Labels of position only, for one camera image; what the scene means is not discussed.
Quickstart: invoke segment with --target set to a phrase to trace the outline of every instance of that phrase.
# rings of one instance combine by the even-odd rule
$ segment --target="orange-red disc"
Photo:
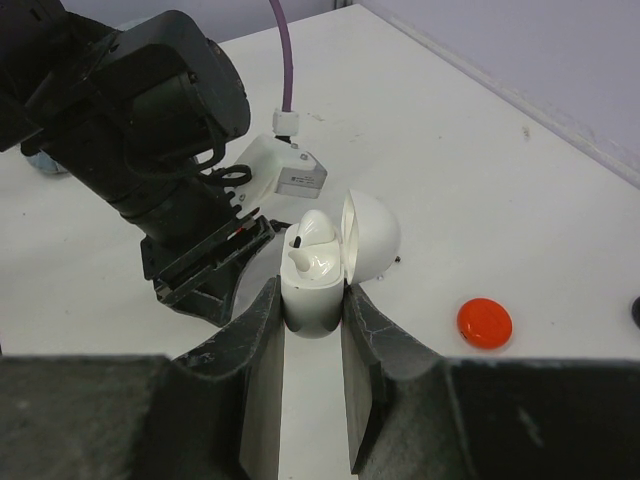
[[[458,312],[458,329],[474,347],[490,350],[509,341],[513,323],[502,305],[488,298],[476,298]]]

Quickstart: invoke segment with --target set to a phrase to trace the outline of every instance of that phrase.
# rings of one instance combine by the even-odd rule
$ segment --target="black screw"
[[[633,302],[633,306],[631,307],[631,317],[638,328],[640,328],[640,297],[636,298],[636,301]]]

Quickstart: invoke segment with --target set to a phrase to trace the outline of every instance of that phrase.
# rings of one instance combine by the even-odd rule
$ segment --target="white lid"
[[[347,283],[366,282],[395,261],[400,249],[400,225],[382,202],[350,190],[342,211],[342,242]]]

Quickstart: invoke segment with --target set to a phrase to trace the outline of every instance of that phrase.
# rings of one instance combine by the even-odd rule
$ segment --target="black object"
[[[638,328],[640,328],[640,297],[636,298],[636,301],[633,302],[631,306],[631,317]]]
[[[447,359],[357,286],[343,321],[359,478],[640,478],[638,362]]]
[[[277,480],[280,285],[173,363],[0,359],[0,478]]]
[[[181,12],[119,32],[59,0],[1,5],[0,151],[48,153],[145,232],[160,301],[228,323],[242,272],[275,235],[265,219],[236,218],[223,189],[250,180],[248,167],[200,173],[249,128],[229,58]]]

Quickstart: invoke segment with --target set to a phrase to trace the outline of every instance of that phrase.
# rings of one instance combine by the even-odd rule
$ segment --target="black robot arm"
[[[146,234],[162,303],[228,323],[243,270],[274,235],[230,204],[248,168],[202,172],[249,128],[229,58],[181,12],[120,32],[59,0],[0,7],[0,151],[49,154]]]

